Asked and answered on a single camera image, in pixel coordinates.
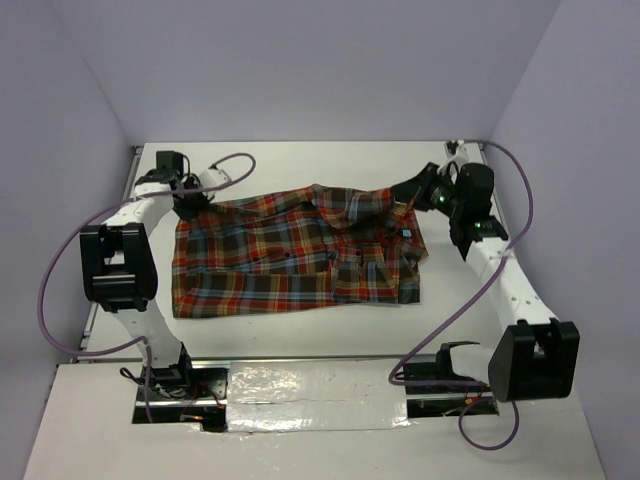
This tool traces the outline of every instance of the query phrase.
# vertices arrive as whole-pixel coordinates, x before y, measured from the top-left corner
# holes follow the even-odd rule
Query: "shiny plastic film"
[[[409,425],[393,360],[232,363],[232,432],[386,430]]]

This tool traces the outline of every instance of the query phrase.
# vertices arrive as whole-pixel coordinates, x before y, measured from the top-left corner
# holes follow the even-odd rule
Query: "plaid shirt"
[[[390,189],[312,185],[212,203],[176,229],[173,314],[205,318],[344,303],[415,303],[427,256]]]

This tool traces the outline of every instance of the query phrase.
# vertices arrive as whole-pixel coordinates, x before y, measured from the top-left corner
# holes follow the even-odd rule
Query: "gray wall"
[[[134,142],[487,136],[559,0],[52,0]]]
[[[637,0],[563,0],[493,135],[531,177],[536,217],[518,253],[581,330],[578,388],[610,479],[640,471],[639,25]],[[522,225],[517,173],[492,162]]]
[[[22,478],[56,362],[41,338],[36,289],[72,227],[120,197],[124,134],[51,6],[0,2],[0,478]],[[77,345],[83,301],[77,247],[54,274],[49,323]]]

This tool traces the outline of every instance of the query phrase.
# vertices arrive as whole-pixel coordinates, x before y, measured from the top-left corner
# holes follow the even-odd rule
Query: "white table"
[[[480,152],[469,147],[474,161]],[[155,152],[189,155],[194,171],[235,151],[258,160],[253,176],[219,200],[321,183],[375,189],[415,175],[428,161],[444,160],[436,142],[278,142],[148,144],[135,174],[155,164]],[[248,162],[225,165],[232,176]],[[478,289],[479,281],[448,238],[437,213],[419,214],[430,257],[421,263],[422,303],[400,307],[352,305],[288,314],[210,320],[171,316],[170,264],[177,217],[166,215],[151,236],[160,279],[158,304],[169,327],[194,358],[255,358],[402,354]],[[127,340],[124,328],[102,311],[89,319],[88,348]],[[501,335],[487,298],[474,306],[427,351],[450,340],[493,346]],[[136,386],[118,368],[139,368],[136,349],[107,361],[63,365],[54,383],[26,473],[42,479],[348,479],[474,478],[593,479],[604,474],[577,396],[521,402],[521,428],[499,452],[481,452],[458,433],[457,418],[413,421],[378,431],[283,434],[206,433],[192,424],[132,425]],[[512,413],[469,417],[470,435],[497,443],[508,435]]]
[[[472,160],[482,161],[475,145]],[[257,142],[163,143],[144,147],[135,178],[155,167],[158,150],[189,156],[194,172],[237,151],[252,153],[258,166],[247,180],[222,191],[218,200],[244,198],[312,183],[363,190],[391,186],[416,175],[427,162],[442,163],[442,142]],[[247,159],[226,162],[232,178],[249,166]],[[174,319],[171,312],[171,259],[178,217],[171,212],[160,221],[150,243],[158,270],[157,301],[169,328],[193,358],[301,357],[340,355],[399,355],[453,313],[480,287],[449,239],[448,221],[437,212],[418,213],[429,258],[420,263],[421,303],[398,307],[349,305],[327,309],[215,319]],[[92,310],[87,350],[101,350],[129,339],[124,327],[102,309]],[[483,298],[425,351],[440,343],[476,340],[495,346],[501,331],[495,309]],[[131,347],[112,355],[139,359]]]

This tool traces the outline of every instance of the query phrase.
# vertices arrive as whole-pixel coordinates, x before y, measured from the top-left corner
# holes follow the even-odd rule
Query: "plaid fabric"
[[[176,229],[173,313],[205,318],[420,300],[427,250],[390,189],[312,185],[213,203]]]

